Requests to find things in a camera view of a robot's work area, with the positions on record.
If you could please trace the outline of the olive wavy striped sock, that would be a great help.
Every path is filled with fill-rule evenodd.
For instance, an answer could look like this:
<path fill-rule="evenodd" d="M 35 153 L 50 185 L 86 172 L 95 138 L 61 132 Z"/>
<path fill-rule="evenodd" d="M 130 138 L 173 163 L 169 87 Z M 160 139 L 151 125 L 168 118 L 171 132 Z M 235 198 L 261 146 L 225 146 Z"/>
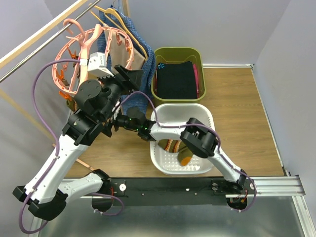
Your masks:
<path fill-rule="evenodd" d="M 186 166 L 192 159 L 192 151 L 180 140 L 163 139 L 158 145 L 169 153 L 177 153 L 177 160 L 181 166 Z"/>

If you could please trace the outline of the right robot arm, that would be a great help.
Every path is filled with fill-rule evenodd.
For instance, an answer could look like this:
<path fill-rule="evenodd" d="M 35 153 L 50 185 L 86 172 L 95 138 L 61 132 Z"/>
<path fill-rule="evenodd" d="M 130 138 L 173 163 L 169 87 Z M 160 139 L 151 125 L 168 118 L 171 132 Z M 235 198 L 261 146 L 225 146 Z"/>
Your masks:
<path fill-rule="evenodd" d="M 145 141 L 181 141 L 197 157 L 209 160 L 223 175 L 228 190 L 234 194 L 245 188 L 246 174 L 235 165 L 221 148 L 210 110 L 197 103 L 161 104 L 150 119 L 137 108 L 131 107 L 125 115 L 113 115 L 104 126 L 104 134 L 120 127 L 138 133 Z"/>

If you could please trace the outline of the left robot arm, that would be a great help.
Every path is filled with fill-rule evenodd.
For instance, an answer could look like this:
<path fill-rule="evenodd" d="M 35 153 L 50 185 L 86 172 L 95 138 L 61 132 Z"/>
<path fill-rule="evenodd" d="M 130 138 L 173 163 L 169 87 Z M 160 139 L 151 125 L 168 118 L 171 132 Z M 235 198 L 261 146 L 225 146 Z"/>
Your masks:
<path fill-rule="evenodd" d="M 88 79 L 79 86 L 74 97 L 78 109 L 62 129 L 54 151 L 28 184 L 14 189 L 13 195 L 35 217 L 51 221 L 77 198 L 111 193 L 111 179 L 100 169 L 69 184 L 61 182 L 99 134 L 110 135 L 110 128 L 104 124 L 113 116 L 120 97 L 141 86 L 143 70 L 128 70 L 121 65 L 115 70 L 114 76 Z"/>

